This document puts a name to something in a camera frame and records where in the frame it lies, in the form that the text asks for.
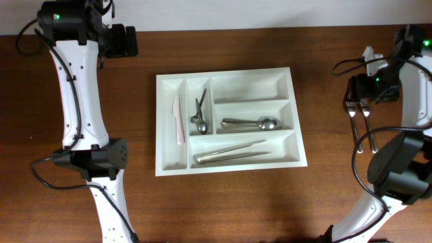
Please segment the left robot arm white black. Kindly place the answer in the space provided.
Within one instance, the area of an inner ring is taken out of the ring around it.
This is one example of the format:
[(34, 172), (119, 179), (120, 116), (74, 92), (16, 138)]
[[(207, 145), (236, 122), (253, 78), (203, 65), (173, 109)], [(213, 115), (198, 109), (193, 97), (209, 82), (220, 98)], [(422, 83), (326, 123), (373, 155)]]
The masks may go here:
[(114, 24), (114, 17), (112, 1), (45, 1), (36, 34), (55, 62), (63, 107), (62, 148), (50, 160), (85, 181), (81, 187), (92, 193), (104, 242), (138, 242), (124, 194), (128, 145), (109, 137), (99, 100), (103, 60), (138, 55), (135, 27)]

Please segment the small steel teaspoon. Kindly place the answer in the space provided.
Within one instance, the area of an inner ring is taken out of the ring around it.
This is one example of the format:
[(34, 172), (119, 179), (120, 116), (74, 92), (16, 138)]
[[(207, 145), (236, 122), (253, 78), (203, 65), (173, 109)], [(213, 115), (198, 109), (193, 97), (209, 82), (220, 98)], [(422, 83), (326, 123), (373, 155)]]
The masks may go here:
[[(196, 109), (198, 108), (198, 99), (196, 99)], [(202, 118), (196, 123), (197, 125), (197, 129), (198, 131), (202, 134), (205, 135), (208, 131), (208, 125), (206, 123), (206, 121), (203, 119), (203, 113), (202, 113)]]
[(203, 102), (204, 102), (204, 99), (205, 99), (206, 92), (207, 92), (207, 90), (206, 90), (206, 88), (205, 88), (204, 91), (203, 91), (203, 93), (202, 93), (202, 96), (201, 96), (201, 98), (200, 98), (200, 101), (198, 102), (198, 108), (197, 108), (196, 115), (194, 115), (194, 116), (192, 116), (192, 117), (190, 118), (190, 122), (191, 122), (192, 124), (196, 124), (196, 123), (197, 123), (197, 122), (202, 118), (202, 109), (201, 109), (201, 107), (202, 107), (202, 105), (203, 105)]

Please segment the steel serving tongs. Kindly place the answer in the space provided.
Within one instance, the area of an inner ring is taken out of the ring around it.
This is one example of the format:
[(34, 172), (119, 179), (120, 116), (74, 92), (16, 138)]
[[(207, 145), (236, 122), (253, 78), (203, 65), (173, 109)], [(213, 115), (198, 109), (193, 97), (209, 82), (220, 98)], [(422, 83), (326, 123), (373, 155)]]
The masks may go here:
[(238, 151), (242, 149), (247, 149), (258, 144), (266, 143), (267, 140), (258, 140), (254, 142), (248, 142), (240, 144), (238, 146), (231, 146), (224, 149), (219, 149), (217, 151), (211, 151), (208, 153), (197, 154), (193, 156), (194, 161), (199, 165), (204, 165), (208, 163), (216, 163), (220, 161), (229, 161), (232, 159), (241, 159), (246, 157), (254, 157), (259, 155), (267, 155), (268, 151), (261, 152), (243, 152), (243, 153), (233, 153), (233, 151)]

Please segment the steel fork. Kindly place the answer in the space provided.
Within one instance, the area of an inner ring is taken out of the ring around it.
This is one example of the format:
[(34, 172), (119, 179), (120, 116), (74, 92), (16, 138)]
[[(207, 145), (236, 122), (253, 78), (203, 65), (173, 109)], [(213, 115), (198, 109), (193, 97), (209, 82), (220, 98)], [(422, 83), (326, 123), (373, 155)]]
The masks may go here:
[[(371, 108), (370, 108), (369, 104), (367, 103), (366, 99), (361, 99), (360, 100), (360, 107), (361, 107), (361, 110), (362, 110), (362, 114), (364, 116), (364, 120), (365, 120), (365, 124), (366, 124), (366, 127), (367, 127), (367, 131), (370, 132), (372, 130), (371, 122), (370, 122), (370, 119), (369, 119), (370, 114), (371, 114)], [(369, 136), (369, 142), (370, 142), (370, 145), (371, 145), (372, 152), (373, 153), (377, 153), (379, 149), (378, 149), (378, 146), (377, 146), (377, 141), (376, 141), (376, 139), (375, 139), (375, 137), (374, 137), (373, 134), (371, 134)]]
[(346, 105), (348, 115), (350, 116), (350, 123), (351, 123), (352, 133), (353, 133), (353, 137), (354, 137), (354, 144), (357, 144), (360, 136), (358, 134), (358, 129), (357, 129), (356, 121), (355, 121), (356, 103), (351, 102), (351, 101), (346, 101), (345, 105)]

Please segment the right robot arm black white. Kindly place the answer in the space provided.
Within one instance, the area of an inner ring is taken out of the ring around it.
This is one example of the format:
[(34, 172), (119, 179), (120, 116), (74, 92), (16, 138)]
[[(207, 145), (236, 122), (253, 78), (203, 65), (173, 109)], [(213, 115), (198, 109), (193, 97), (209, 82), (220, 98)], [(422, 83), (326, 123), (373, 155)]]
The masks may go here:
[[(344, 97), (347, 110), (364, 109), (365, 101), (402, 99), (402, 123), (368, 128), (356, 137), (352, 172), (364, 194), (318, 242), (370, 242), (397, 212), (431, 197), (431, 38), (421, 26), (409, 24), (395, 34), (387, 57), (367, 47), (355, 62), (367, 71), (349, 79)], [(356, 168), (357, 152), (363, 140), (389, 131), (397, 134), (374, 152), (364, 183)]]

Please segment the pink plastic knife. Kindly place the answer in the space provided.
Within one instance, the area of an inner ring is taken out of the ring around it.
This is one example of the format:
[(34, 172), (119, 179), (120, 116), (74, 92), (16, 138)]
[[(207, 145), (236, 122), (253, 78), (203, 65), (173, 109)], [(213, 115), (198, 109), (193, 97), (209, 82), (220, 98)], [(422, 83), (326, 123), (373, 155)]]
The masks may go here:
[(179, 95), (176, 95), (173, 99), (172, 114), (175, 117), (175, 139), (178, 145), (182, 145), (185, 143), (185, 134)]

